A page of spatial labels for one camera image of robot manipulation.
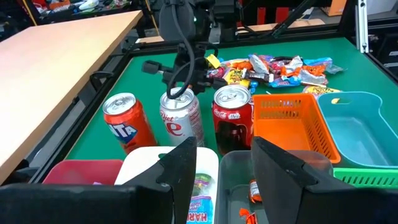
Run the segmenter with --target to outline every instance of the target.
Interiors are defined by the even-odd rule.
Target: diet coke can
[[[249,150],[253,137],[250,92],[241,85],[228,85],[214,95],[213,121],[217,148],[222,155]]]
[[[180,87],[171,89],[171,94],[178,92]],[[205,146],[205,137],[199,100],[191,89],[178,98],[171,100],[164,93],[160,98],[160,115],[169,133],[173,146],[178,146],[188,137],[196,137],[197,146]]]

